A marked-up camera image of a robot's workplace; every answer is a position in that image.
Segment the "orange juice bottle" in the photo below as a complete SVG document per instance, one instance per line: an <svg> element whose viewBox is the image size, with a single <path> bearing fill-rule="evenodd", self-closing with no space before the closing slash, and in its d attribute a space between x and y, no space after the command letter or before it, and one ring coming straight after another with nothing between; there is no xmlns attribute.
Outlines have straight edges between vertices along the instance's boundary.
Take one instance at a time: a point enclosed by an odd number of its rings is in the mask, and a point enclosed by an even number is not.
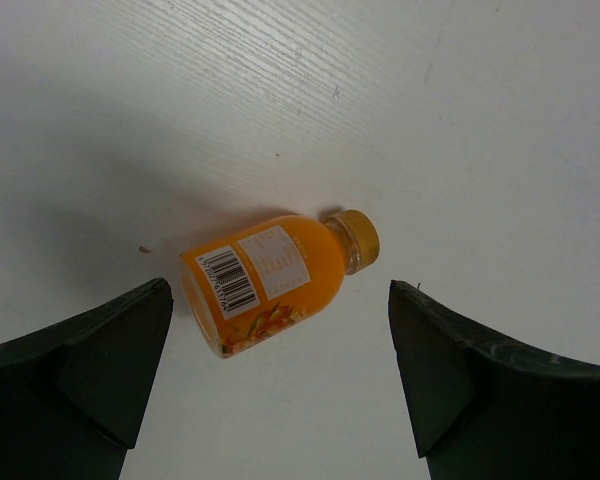
<svg viewBox="0 0 600 480"><path fill-rule="evenodd" d="M183 252L181 278L207 344L230 358L324 310L379 253L358 210L285 215Z"/></svg>

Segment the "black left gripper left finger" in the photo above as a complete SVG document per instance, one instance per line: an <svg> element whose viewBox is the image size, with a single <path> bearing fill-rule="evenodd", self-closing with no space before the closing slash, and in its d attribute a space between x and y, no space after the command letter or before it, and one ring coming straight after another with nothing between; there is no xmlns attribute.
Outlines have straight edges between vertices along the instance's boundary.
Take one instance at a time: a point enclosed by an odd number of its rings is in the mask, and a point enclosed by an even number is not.
<svg viewBox="0 0 600 480"><path fill-rule="evenodd" d="M173 311L153 279L0 344L0 479L117 479L136 446Z"/></svg>

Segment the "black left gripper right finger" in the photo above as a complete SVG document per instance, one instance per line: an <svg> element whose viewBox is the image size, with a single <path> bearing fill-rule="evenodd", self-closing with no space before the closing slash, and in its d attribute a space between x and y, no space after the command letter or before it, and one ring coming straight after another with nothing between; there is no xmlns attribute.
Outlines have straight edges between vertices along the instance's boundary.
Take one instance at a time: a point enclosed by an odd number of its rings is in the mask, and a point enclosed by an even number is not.
<svg viewBox="0 0 600 480"><path fill-rule="evenodd" d="M388 317L417 454L434 479L600 479L600 366L525 344L416 287Z"/></svg>

